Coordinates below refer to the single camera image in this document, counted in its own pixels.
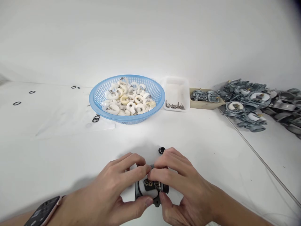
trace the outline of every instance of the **left hand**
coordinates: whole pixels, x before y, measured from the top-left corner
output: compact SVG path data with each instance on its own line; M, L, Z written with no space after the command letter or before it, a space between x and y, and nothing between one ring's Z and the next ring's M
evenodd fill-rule
M129 170L134 164L139 166ZM109 162L90 185L63 198L48 226L115 226L141 217L153 199L141 196L134 202L123 202L120 194L150 171L138 154L128 153Z

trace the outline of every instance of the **metal carburetor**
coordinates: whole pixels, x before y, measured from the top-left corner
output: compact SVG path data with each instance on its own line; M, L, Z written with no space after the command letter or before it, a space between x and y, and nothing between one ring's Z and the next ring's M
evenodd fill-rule
M238 119L240 121L237 123L239 127L244 127L251 132L261 132L266 129L264 127L264 125L267 125L266 119L254 111L248 111L240 102L227 102L224 109L222 107L220 108L222 109L223 115Z
M274 117L276 122L280 122L301 139L301 91L299 89L280 91L263 112Z
M271 103L269 91L265 84L241 79L227 81L224 87L218 90L220 96L228 101L226 107L220 109L224 115L240 120L241 122L237 123L239 127L249 129L251 132L263 131L267 122L262 115L256 113L256 110L269 106ZM233 103L241 105L241 112L230 109L233 108Z
M294 111L296 108L301 109L301 91L299 89L281 91L269 107L286 111Z
M208 99L208 96L206 92L197 89L192 92L192 94L190 95L190 99L193 101L206 101Z
M140 196L148 195L154 199L154 205L159 207L161 204L159 192L162 191L168 194L169 186L159 181L151 181L146 175L145 178L135 183L135 200Z
M241 79L227 81L218 92L224 101L238 101L248 110L265 108L271 102L265 84L241 81Z
M219 102L219 93L214 90L209 90L207 92L200 89L196 89L190 95L190 99L193 101L207 101L207 102Z
M243 113L239 114L236 118L241 121L237 124L239 127L245 127L251 132L261 132L266 130L264 126L267 125L267 122L261 114L256 112Z

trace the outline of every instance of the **smartwatch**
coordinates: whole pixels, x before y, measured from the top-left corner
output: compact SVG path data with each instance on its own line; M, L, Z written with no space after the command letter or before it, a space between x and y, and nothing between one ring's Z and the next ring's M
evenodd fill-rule
M62 196L57 196L40 205L24 226L45 226L58 206L62 202Z

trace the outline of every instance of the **cardboard box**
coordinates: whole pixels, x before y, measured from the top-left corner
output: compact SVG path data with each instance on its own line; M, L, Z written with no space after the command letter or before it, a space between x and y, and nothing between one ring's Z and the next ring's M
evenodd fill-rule
M189 88L189 96L193 93L193 91L195 91L197 89L199 89L199 88ZM203 92L207 92L212 89L199 89L199 90L201 90ZM224 104L226 104L226 103L224 102L224 100L222 98L219 99L218 103L207 102L207 101L194 101L194 100L190 99L190 108L214 110Z

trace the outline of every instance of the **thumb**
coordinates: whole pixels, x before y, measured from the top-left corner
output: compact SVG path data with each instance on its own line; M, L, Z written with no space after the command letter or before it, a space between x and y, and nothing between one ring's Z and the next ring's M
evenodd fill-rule
M182 215L182 210L179 206L173 205L170 198L165 192L160 192L160 202L162 205L163 220L171 225L189 225Z
M172 204L170 198L167 196L167 194L165 192L160 192L159 196L160 196L160 202L161 202L161 205L162 205L163 219L164 219L164 221L169 223L170 217L171 217L172 212L173 212L173 209L172 209L173 204Z
M142 216L146 208L153 204L150 196L141 196L134 202L126 202L114 211L112 219L116 219L118 225Z

